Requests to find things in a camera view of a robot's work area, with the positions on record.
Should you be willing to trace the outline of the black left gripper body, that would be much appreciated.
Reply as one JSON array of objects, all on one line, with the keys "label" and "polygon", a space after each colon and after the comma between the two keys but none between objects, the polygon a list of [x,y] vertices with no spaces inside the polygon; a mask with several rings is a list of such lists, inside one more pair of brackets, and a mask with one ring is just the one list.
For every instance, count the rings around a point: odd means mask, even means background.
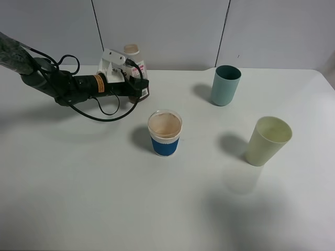
[{"label": "black left gripper body", "polygon": [[68,89],[63,92],[67,102],[72,105],[82,103],[93,97],[125,96],[125,82],[108,83],[102,74],[72,77]]}]

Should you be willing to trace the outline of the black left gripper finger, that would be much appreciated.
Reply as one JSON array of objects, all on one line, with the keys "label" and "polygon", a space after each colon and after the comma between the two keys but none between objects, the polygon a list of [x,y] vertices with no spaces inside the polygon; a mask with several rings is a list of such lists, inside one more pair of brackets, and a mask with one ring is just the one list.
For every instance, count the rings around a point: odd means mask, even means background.
[{"label": "black left gripper finger", "polygon": [[148,79],[140,79],[130,76],[129,78],[125,78],[123,94],[129,97],[142,97],[143,90],[148,87]]}]

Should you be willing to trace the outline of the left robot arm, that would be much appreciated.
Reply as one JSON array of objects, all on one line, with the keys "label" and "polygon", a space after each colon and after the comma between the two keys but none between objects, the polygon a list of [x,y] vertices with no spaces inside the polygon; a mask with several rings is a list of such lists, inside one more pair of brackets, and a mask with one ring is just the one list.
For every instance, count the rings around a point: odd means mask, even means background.
[{"label": "left robot arm", "polygon": [[61,70],[59,61],[15,39],[1,34],[1,65],[18,73],[23,82],[54,98],[61,106],[71,106],[88,99],[117,96],[141,99],[149,86],[142,74],[129,76],[124,68],[138,69],[134,61],[117,51],[106,49],[94,75],[79,75]]}]

